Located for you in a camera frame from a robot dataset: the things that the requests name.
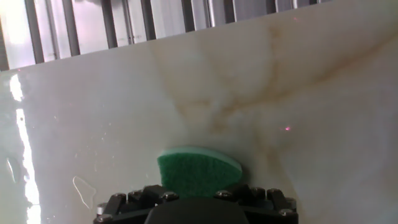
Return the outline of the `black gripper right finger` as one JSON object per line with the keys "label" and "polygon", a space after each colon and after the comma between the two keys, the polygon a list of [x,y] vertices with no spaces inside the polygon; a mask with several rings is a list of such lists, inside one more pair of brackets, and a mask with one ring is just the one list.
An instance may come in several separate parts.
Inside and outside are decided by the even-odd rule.
{"label": "black gripper right finger", "polygon": [[235,184],[213,197],[237,206],[248,223],[298,224],[296,200],[285,197],[279,189]]}

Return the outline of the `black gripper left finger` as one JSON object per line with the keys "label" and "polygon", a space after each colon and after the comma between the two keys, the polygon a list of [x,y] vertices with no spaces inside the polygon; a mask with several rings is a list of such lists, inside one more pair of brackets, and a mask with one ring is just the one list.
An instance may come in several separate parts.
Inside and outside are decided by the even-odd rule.
{"label": "black gripper left finger", "polygon": [[153,208],[179,198],[178,193],[161,185],[146,186],[128,194],[116,193],[107,202],[98,204],[93,223],[144,223]]}

